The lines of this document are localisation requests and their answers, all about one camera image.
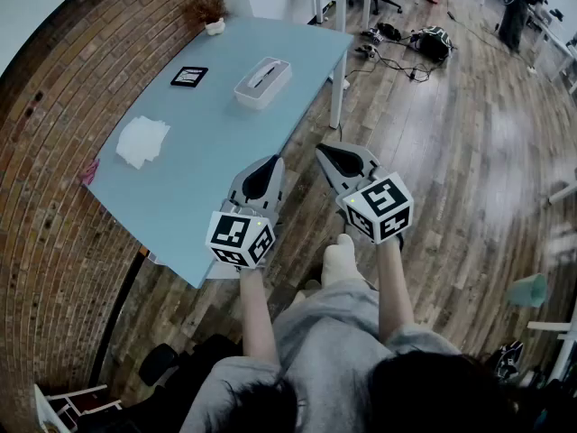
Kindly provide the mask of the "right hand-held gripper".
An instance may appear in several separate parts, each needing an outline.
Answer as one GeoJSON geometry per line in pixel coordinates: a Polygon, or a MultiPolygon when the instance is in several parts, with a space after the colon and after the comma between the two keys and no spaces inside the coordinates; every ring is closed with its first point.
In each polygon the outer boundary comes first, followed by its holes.
{"type": "Polygon", "coordinates": [[[320,143],[316,158],[345,221],[374,244],[399,236],[412,224],[414,199],[400,176],[377,163],[366,148],[320,143]]]}

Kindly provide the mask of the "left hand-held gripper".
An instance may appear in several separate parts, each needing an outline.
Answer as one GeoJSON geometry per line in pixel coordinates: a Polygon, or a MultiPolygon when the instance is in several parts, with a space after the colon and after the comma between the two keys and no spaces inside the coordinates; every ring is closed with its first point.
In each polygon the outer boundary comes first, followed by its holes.
{"type": "Polygon", "coordinates": [[[257,160],[234,178],[206,233],[206,247],[217,262],[237,270],[254,270],[265,263],[276,242],[284,172],[284,161],[275,154],[257,160]]]}

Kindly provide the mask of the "white strip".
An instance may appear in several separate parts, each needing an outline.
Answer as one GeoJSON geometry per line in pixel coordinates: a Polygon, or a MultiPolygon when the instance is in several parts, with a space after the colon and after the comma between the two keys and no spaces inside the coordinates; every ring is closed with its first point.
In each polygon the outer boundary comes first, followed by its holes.
{"type": "Polygon", "coordinates": [[[260,83],[267,77],[269,76],[270,73],[272,73],[275,68],[277,68],[279,65],[278,61],[273,61],[268,63],[267,65],[261,67],[252,77],[251,79],[247,82],[247,87],[248,88],[256,88],[260,85],[260,83]]]}

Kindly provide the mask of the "white cloth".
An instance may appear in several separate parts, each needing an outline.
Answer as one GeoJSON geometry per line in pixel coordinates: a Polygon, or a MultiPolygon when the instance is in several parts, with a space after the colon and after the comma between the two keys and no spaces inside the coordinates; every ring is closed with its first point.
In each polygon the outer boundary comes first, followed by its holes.
{"type": "Polygon", "coordinates": [[[115,151],[127,164],[139,170],[146,161],[153,161],[160,155],[169,130],[170,126],[163,121],[143,115],[135,117],[120,133],[115,151]]]}

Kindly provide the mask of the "person's left forearm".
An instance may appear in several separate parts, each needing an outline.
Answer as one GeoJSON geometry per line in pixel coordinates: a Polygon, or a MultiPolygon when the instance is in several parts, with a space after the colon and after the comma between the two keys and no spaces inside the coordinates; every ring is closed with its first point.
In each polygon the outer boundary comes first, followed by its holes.
{"type": "Polygon", "coordinates": [[[261,270],[241,270],[240,300],[243,354],[268,364],[279,365],[261,270]]]}

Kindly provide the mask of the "person's right forearm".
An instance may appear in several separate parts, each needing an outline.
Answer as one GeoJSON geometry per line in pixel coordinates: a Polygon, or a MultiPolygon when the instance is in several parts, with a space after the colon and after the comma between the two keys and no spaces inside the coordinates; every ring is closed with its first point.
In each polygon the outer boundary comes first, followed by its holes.
{"type": "Polygon", "coordinates": [[[397,236],[377,245],[379,336],[382,344],[399,328],[415,323],[397,236]]]}

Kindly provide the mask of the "white rectangular tray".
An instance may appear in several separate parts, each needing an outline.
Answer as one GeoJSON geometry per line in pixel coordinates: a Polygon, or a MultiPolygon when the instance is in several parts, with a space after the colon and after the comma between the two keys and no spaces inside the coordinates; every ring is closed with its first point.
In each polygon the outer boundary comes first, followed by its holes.
{"type": "Polygon", "coordinates": [[[285,60],[266,57],[260,60],[234,88],[237,101],[253,110],[264,109],[292,78],[292,67],[285,60]],[[247,82],[263,66],[278,61],[279,65],[258,87],[248,88],[247,82]]]}

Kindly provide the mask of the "white table leg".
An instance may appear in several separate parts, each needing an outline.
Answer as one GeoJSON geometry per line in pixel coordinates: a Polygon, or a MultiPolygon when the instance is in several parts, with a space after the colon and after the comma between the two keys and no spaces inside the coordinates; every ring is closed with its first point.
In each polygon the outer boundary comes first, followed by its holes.
{"type": "Polygon", "coordinates": [[[344,49],[340,59],[334,66],[333,70],[333,87],[331,96],[331,109],[330,109],[330,127],[332,129],[337,129],[341,122],[342,113],[342,103],[343,103],[343,91],[345,84],[345,68],[347,61],[347,52],[349,45],[344,49]]]}

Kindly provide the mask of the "person's beige right slipper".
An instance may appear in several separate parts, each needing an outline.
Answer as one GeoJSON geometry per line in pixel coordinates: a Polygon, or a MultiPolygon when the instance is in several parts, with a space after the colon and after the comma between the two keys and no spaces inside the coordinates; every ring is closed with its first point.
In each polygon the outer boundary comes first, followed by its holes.
{"type": "Polygon", "coordinates": [[[364,281],[357,269],[354,243],[348,234],[339,234],[335,244],[326,247],[321,272],[323,289],[341,281],[364,281]]]}

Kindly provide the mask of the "person's beige slipper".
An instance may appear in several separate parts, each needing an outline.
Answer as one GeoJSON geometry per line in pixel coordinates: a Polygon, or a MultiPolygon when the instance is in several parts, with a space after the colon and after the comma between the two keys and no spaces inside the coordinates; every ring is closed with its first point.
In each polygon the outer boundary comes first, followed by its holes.
{"type": "Polygon", "coordinates": [[[316,280],[307,281],[296,293],[292,305],[296,305],[322,289],[322,284],[316,280]]]}
{"type": "Polygon", "coordinates": [[[341,281],[364,281],[357,269],[354,243],[348,234],[339,234],[335,244],[326,247],[321,272],[323,289],[341,281]]]}

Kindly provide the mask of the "person's beige left slipper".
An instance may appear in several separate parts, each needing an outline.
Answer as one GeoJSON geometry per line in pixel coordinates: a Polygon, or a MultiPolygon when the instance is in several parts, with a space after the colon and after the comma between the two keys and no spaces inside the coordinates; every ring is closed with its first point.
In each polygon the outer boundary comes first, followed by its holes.
{"type": "Polygon", "coordinates": [[[296,305],[322,289],[322,284],[316,280],[307,281],[296,293],[292,305],[296,305]]]}

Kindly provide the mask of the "black backpack with white stripes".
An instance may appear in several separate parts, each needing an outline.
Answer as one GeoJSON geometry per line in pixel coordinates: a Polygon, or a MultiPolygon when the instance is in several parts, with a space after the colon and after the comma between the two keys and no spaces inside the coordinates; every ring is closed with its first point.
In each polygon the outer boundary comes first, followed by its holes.
{"type": "Polygon", "coordinates": [[[448,32],[436,25],[414,32],[410,37],[414,49],[433,62],[443,62],[453,52],[454,45],[448,32]]]}

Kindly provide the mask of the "dried plant in white pot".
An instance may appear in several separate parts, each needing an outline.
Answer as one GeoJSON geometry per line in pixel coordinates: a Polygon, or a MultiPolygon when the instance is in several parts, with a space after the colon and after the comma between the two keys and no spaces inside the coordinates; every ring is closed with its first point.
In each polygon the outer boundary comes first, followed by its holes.
{"type": "Polygon", "coordinates": [[[193,0],[186,4],[184,14],[194,25],[203,24],[208,35],[224,32],[229,11],[225,0],[193,0]]]}

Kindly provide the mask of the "pink paper scrap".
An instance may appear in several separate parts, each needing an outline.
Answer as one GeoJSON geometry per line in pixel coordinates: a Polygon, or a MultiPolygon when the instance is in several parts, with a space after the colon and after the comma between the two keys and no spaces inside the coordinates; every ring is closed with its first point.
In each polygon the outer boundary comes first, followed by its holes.
{"type": "Polygon", "coordinates": [[[98,158],[94,159],[80,174],[79,180],[85,186],[89,186],[94,177],[96,176],[96,171],[98,169],[100,160],[98,158]]]}

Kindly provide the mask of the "person's grey clothing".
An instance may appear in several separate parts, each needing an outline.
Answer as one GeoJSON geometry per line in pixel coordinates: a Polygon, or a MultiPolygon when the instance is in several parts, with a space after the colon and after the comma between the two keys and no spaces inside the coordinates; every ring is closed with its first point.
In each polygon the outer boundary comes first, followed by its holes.
{"type": "Polygon", "coordinates": [[[379,340],[379,294],[343,281],[283,311],[279,363],[227,357],[201,385],[180,433],[362,433],[366,383],[380,362],[418,351],[455,355],[417,325],[379,340]]]}

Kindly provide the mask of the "black chair with headrest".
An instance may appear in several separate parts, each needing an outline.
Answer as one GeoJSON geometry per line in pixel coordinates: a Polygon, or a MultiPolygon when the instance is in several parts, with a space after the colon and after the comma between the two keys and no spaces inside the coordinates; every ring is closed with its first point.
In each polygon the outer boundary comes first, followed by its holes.
{"type": "Polygon", "coordinates": [[[155,347],[139,370],[141,380],[154,389],[131,407],[141,433],[179,433],[200,387],[216,363],[239,356],[241,347],[222,335],[195,345],[191,353],[177,353],[165,343],[155,347]]]}

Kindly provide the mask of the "teal waste bin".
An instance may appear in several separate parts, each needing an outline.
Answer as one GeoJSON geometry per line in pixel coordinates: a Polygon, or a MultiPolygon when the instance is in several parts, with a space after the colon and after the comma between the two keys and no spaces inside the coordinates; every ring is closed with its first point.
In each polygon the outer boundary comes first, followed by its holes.
{"type": "Polygon", "coordinates": [[[539,308],[547,296],[547,280],[542,273],[514,281],[507,291],[508,302],[520,307],[539,308]]]}

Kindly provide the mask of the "black covered stand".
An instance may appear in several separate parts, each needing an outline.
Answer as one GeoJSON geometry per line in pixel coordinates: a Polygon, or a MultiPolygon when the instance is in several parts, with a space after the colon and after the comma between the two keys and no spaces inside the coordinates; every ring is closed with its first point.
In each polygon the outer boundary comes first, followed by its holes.
{"type": "Polygon", "coordinates": [[[527,23],[530,5],[546,4],[547,0],[499,0],[505,11],[499,25],[499,39],[514,52],[519,51],[522,31],[527,23]]]}

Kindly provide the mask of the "white metal rack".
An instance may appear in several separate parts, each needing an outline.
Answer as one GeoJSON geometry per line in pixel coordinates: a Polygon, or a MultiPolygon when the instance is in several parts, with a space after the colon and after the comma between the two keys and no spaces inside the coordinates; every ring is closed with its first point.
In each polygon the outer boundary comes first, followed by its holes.
{"type": "Polygon", "coordinates": [[[573,346],[577,343],[577,301],[573,307],[572,316],[568,322],[540,322],[530,321],[528,329],[555,332],[557,339],[563,342],[561,350],[556,357],[554,367],[550,372],[548,382],[561,380],[564,370],[567,368],[573,346]]]}

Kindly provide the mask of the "white shelf frame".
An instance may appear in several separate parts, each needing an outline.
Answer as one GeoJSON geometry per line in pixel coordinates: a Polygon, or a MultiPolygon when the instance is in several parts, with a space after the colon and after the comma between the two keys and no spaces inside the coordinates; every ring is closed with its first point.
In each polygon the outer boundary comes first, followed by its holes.
{"type": "Polygon", "coordinates": [[[78,433],[81,420],[123,409],[120,400],[108,400],[106,384],[62,394],[46,394],[33,385],[36,417],[41,433],[78,433]]]}

